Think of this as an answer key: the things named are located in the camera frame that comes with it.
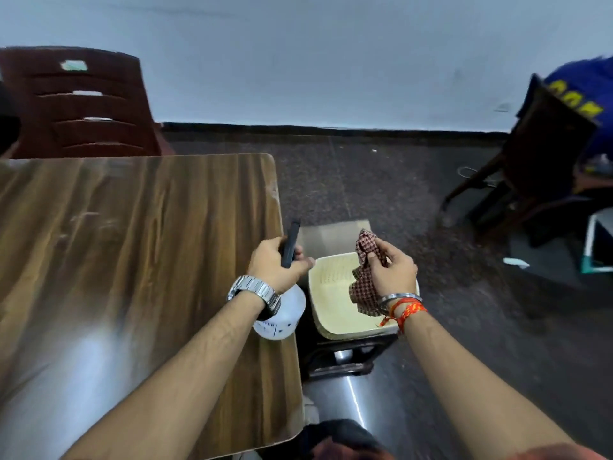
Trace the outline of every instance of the wooden table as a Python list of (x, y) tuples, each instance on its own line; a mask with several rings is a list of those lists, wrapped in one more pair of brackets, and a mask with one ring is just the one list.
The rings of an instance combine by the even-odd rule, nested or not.
[[(280, 233), (270, 155), (1, 161), (0, 457), (57, 459)], [(302, 423), (294, 336), (252, 331), (191, 458), (285, 441)]]

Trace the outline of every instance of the right forearm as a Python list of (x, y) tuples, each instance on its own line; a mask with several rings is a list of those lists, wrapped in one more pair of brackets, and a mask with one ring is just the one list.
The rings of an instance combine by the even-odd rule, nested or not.
[(504, 459), (533, 447), (572, 442), (532, 402), (462, 347), (427, 312), (404, 331), (434, 392), (473, 457)]

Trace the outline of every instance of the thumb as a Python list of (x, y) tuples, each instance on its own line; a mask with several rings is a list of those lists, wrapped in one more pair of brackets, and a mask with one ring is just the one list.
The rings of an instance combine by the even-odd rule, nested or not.
[(315, 266), (315, 260), (313, 258), (305, 258), (304, 260), (293, 261), (289, 270), (298, 279), (307, 274), (313, 266)]
[(368, 264), (373, 271), (377, 271), (379, 268), (382, 268), (381, 262), (379, 261), (379, 257), (373, 251), (368, 254)]

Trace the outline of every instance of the checkered cloth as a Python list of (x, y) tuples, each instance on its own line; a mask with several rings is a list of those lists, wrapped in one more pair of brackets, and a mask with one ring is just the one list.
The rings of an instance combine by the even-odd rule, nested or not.
[(368, 264), (367, 255), (375, 252), (379, 261), (387, 267), (387, 258), (379, 250), (375, 243), (376, 235), (371, 231), (363, 229), (356, 242), (356, 253), (360, 259), (360, 266), (352, 271), (356, 282), (349, 286), (349, 297), (353, 303), (357, 304), (357, 311), (370, 317), (378, 317), (381, 312), (377, 309), (377, 292), (373, 285), (373, 276)]

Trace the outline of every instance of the cream plastic basket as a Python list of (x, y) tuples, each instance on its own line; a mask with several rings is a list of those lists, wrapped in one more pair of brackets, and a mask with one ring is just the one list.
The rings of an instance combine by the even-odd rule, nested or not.
[(394, 320), (379, 327), (383, 316), (363, 315), (357, 311), (356, 304), (351, 303), (349, 285), (355, 282), (351, 271), (359, 265), (355, 252), (342, 253), (318, 258), (315, 267), (309, 271), (313, 320), (319, 333), (326, 339), (356, 339), (398, 332)]

